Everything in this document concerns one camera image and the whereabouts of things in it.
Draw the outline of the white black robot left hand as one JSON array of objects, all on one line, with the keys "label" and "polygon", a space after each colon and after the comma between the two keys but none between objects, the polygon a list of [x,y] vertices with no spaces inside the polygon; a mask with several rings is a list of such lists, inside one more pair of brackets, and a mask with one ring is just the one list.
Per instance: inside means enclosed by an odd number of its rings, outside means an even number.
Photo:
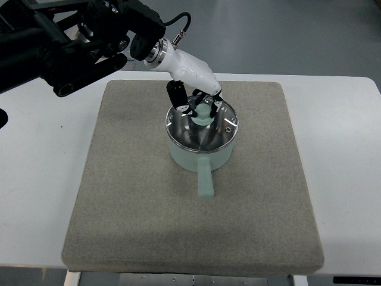
[{"label": "white black robot left hand", "polygon": [[198,116],[196,106],[205,97],[211,96],[210,118],[214,118],[222,102],[219,82],[208,64],[188,54],[167,39],[161,39],[144,59],[147,68],[156,72],[168,73],[172,80],[167,84],[172,107],[193,118]]}]

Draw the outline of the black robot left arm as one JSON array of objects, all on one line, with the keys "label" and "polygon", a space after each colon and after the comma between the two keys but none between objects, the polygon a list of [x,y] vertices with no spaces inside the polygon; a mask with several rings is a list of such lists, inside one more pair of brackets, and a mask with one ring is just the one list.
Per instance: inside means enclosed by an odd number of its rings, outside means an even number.
[{"label": "black robot left arm", "polygon": [[144,60],[165,34],[158,13],[139,1],[7,1],[1,6],[1,91],[36,78],[59,97],[127,62]]}]

